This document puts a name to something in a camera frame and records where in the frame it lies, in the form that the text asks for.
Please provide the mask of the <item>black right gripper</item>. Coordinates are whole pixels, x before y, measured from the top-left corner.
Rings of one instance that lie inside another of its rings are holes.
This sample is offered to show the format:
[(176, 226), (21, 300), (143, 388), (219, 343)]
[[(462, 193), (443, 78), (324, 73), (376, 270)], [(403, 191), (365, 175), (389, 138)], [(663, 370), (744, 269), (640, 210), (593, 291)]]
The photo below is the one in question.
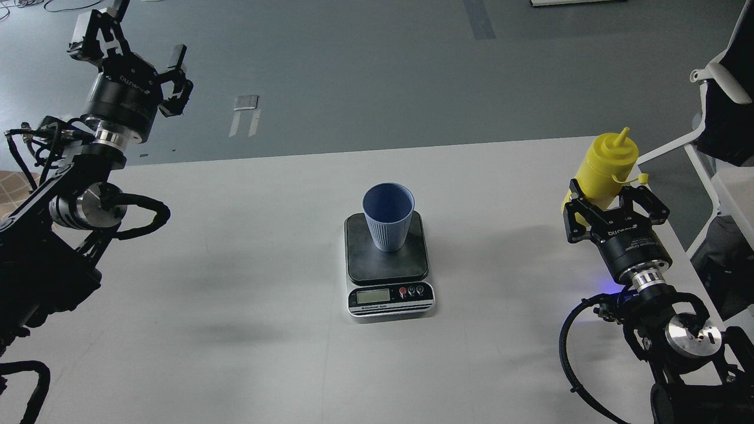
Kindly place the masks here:
[(615, 283), (630, 284), (633, 269), (670, 268), (672, 259), (653, 230), (665, 224), (670, 209), (646, 185), (623, 186), (619, 207), (611, 210), (589, 201), (577, 179), (570, 180), (569, 190), (563, 207), (567, 241), (593, 242)]

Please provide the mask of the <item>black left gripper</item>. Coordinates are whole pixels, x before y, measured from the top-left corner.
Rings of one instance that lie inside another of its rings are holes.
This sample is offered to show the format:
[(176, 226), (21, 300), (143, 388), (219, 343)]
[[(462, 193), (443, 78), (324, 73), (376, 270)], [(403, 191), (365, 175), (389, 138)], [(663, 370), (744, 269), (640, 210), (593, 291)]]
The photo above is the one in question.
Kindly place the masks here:
[[(159, 75), (153, 65), (131, 53), (121, 27), (129, 5), (129, 1), (115, 1), (111, 7), (79, 14), (67, 53), (72, 59), (102, 67), (84, 103), (81, 119), (86, 125), (94, 128), (95, 121), (119, 124), (145, 143), (158, 108), (164, 117), (181, 115), (194, 84), (184, 67), (186, 45), (173, 48), (167, 69)], [(164, 100), (158, 82), (173, 84)]]

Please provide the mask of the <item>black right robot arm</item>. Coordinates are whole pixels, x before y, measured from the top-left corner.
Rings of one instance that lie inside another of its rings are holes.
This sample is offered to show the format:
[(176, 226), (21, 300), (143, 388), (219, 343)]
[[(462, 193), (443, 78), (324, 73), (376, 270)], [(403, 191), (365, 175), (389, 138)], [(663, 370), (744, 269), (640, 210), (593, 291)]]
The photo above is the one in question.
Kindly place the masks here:
[(650, 406), (655, 423), (751, 423), (753, 418), (752, 342), (739, 327), (713, 324), (705, 303), (678, 292), (663, 272), (671, 258), (654, 231), (670, 212), (644, 186), (624, 186), (619, 204), (603, 210), (590, 201), (576, 179), (563, 217), (570, 243), (591, 241), (600, 252), (618, 293), (581, 301), (558, 335), (558, 358), (571, 385), (593, 410), (621, 419), (593, 397), (569, 362), (571, 325), (582, 311), (623, 328), (624, 339), (654, 378)]

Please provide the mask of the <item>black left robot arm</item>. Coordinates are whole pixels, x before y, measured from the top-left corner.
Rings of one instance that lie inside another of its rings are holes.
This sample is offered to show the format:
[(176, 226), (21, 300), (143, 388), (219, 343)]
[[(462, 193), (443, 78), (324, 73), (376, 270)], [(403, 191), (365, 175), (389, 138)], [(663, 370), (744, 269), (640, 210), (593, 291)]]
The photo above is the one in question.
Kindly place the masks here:
[(126, 148), (148, 140), (158, 114), (181, 115), (194, 88), (185, 45), (161, 72), (130, 48), (122, 29), (128, 6), (116, 1), (77, 19), (68, 55), (98, 72), (83, 113), (4, 133), (31, 192), (2, 220), (2, 352), (100, 288), (97, 264), (113, 240), (146, 236), (170, 219), (163, 202), (108, 182), (124, 168)]

